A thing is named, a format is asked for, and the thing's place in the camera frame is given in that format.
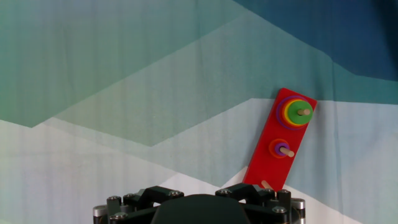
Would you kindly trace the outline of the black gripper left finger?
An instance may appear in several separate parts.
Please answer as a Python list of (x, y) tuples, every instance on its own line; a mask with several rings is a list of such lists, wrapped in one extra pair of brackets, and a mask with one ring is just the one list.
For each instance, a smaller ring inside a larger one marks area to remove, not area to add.
[(184, 197), (179, 190), (153, 186), (123, 197), (113, 195), (105, 205), (93, 207), (94, 224), (151, 223), (160, 205), (168, 200)]

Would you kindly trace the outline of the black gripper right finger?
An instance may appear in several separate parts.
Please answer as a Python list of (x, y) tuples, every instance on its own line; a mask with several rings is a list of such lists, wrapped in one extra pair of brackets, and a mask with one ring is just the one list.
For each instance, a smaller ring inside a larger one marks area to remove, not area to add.
[(250, 223), (305, 224), (305, 200), (293, 198), (285, 189), (274, 191), (240, 183), (215, 192), (239, 202)]

